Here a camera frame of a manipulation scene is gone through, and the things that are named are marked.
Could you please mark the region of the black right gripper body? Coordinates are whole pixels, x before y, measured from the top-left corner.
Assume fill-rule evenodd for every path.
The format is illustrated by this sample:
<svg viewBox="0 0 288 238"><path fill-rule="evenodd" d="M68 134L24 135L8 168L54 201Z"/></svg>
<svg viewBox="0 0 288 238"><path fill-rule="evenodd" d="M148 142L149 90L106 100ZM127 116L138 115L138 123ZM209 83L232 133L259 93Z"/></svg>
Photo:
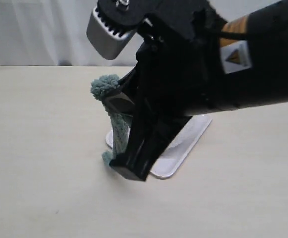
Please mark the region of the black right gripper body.
<svg viewBox="0 0 288 238"><path fill-rule="evenodd" d="M233 97L219 57L219 32L226 20L218 14L149 14L146 19L151 40L136 53L134 117L231 111Z"/></svg>

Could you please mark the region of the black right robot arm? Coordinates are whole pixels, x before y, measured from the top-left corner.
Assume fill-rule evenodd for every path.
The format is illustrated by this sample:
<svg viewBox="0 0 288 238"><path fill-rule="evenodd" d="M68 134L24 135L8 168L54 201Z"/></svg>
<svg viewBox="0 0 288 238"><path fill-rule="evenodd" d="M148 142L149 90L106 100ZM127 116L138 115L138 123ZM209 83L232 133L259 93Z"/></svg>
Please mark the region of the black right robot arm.
<svg viewBox="0 0 288 238"><path fill-rule="evenodd" d="M110 162L124 178L145 181L194 115L288 102L288 0L230 22L206 0L141 0L136 12L108 12L144 39L106 100L131 127Z"/></svg>

